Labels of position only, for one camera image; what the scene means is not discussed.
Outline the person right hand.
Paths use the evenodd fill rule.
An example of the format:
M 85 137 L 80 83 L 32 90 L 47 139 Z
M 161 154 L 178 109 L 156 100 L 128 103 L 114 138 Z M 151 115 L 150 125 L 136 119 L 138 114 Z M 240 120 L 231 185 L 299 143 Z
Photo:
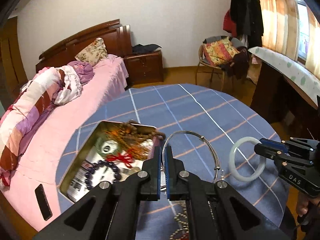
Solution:
M 299 215 L 299 217 L 302 217 L 303 215 L 306 215 L 308 212 L 308 204 L 312 203 L 313 205 L 316 205 L 318 203 L 318 200 L 316 198 L 309 198 L 302 192 L 298 193 L 298 200 L 296 205 L 296 213 Z

